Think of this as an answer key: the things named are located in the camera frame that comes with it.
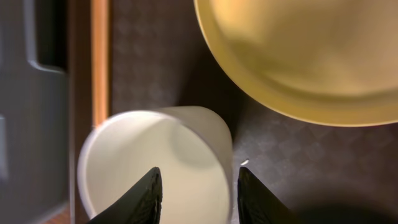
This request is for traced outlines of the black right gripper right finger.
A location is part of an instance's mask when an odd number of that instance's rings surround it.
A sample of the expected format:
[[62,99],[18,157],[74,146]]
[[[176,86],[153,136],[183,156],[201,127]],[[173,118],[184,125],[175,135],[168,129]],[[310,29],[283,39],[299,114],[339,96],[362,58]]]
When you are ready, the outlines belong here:
[[240,224],[298,224],[301,221],[247,167],[239,168]]

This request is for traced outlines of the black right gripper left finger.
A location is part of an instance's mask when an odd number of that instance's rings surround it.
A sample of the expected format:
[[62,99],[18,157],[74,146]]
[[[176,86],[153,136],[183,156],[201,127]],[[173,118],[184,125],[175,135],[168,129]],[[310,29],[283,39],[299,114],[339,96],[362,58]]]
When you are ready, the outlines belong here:
[[162,177],[158,167],[149,170],[120,199],[88,224],[159,224]]

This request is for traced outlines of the white paper cup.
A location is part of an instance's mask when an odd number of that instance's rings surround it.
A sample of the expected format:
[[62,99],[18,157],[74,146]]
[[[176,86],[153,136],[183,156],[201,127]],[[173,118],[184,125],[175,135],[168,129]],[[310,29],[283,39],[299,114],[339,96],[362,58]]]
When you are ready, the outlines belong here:
[[77,182],[94,218],[153,167],[162,178],[161,223],[231,221],[233,143],[214,111],[178,106],[116,114],[86,138]]

